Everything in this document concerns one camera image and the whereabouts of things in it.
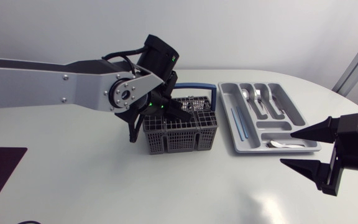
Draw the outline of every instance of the robotic arm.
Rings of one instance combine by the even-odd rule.
[[[135,54],[142,54],[137,64],[127,58]],[[114,57],[126,62],[108,62]],[[128,123],[130,142],[136,142],[145,115],[184,121],[191,117],[171,99],[178,57],[168,44],[149,35],[141,49],[102,60],[55,65],[0,59],[0,108],[76,104],[113,112]]]
[[[336,196],[344,169],[358,170],[358,113],[328,117],[325,121],[291,133],[294,138],[334,143],[329,164],[317,160],[281,159],[312,180],[324,194]]]

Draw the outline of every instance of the blue handle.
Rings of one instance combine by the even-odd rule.
[[[176,83],[174,89],[181,88],[197,88],[204,90],[211,90],[211,111],[215,111],[216,106],[216,85],[207,84],[207,83]]]

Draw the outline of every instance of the spoon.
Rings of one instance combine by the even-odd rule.
[[[305,145],[302,144],[284,144],[279,143],[274,140],[270,140],[269,143],[267,143],[267,147],[290,147],[290,148],[297,148],[297,147],[305,147]]]
[[[249,92],[246,89],[242,89],[242,94],[244,95],[244,98],[247,100],[248,106],[251,109],[251,105],[249,104]]]

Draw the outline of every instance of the white wall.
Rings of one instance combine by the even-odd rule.
[[[250,68],[332,88],[358,51],[358,1],[0,1],[0,57],[69,63],[141,47],[176,68]]]

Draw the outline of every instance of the gray plastic basket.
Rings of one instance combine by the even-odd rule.
[[[169,121],[163,116],[145,116],[143,130],[150,154],[205,151],[212,148],[218,122],[207,96],[174,98],[191,114],[189,122]]]

